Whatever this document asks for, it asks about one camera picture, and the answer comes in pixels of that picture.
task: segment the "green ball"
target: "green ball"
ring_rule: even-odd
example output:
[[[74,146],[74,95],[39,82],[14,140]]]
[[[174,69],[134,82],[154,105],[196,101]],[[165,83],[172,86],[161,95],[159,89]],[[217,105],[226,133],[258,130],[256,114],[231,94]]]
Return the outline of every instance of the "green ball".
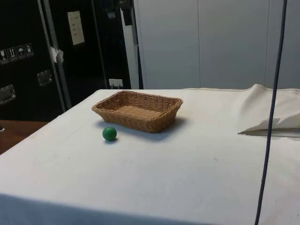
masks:
[[[102,132],[102,136],[104,137],[105,140],[112,142],[116,140],[117,131],[113,127],[106,127]]]

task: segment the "metal handle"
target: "metal handle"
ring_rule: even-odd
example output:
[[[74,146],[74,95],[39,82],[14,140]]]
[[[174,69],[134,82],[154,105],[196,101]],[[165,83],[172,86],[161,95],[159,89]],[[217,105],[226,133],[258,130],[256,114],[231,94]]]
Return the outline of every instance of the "metal handle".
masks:
[[[16,98],[13,85],[0,88],[0,105],[4,105]]]

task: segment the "paper sign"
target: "paper sign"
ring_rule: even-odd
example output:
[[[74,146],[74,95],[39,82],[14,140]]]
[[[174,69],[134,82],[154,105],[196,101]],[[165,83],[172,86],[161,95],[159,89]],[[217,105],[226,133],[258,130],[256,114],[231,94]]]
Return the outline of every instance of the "paper sign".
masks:
[[[69,25],[71,30],[71,36],[73,45],[77,45],[84,42],[83,27],[81,24],[80,12],[68,12]]]

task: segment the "basket rim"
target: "basket rim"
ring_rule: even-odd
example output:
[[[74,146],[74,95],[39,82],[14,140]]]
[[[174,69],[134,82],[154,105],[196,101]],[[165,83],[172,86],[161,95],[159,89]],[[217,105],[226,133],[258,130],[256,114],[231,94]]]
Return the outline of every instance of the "basket rim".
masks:
[[[147,96],[155,96],[155,97],[161,97],[161,98],[168,98],[168,99],[176,99],[178,100],[177,103],[173,104],[169,109],[167,109],[166,111],[164,111],[163,113],[161,113],[160,115],[153,117],[151,119],[146,119],[144,117],[140,117],[140,116],[133,116],[133,115],[129,115],[127,113],[124,112],[117,112],[115,110],[111,110],[111,109],[99,109],[97,106],[101,103],[103,103],[104,101],[107,101],[108,99],[116,96],[116,95],[120,95],[121,93],[124,92],[129,92],[129,93],[134,93],[134,94],[139,94],[139,95],[147,95]],[[131,118],[139,118],[145,121],[153,121],[153,120],[158,120],[164,116],[166,116],[167,114],[169,114],[169,112],[173,111],[174,109],[177,108],[177,110],[180,109],[181,105],[183,104],[183,100],[181,98],[177,98],[177,97],[166,97],[166,96],[161,96],[161,95],[152,95],[152,94],[146,94],[146,93],[140,93],[140,92],[136,92],[136,91],[130,91],[130,90],[122,90],[122,91],[118,91],[117,93],[114,93],[113,95],[99,101],[98,103],[96,103],[95,105],[92,106],[92,111],[94,112],[109,112],[109,113],[115,113],[115,114],[119,114],[119,115],[126,115],[129,116]]]

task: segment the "folded white cloth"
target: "folded white cloth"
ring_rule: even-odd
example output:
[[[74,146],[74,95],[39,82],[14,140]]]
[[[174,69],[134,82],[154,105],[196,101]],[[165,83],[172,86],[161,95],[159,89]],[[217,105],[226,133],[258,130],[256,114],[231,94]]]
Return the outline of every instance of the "folded white cloth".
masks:
[[[266,135],[268,130],[272,89],[255,84],[243,91],[236,102],[238,133]],[[273,136],[300,137],[300,90],[277,91],[273,117]]]

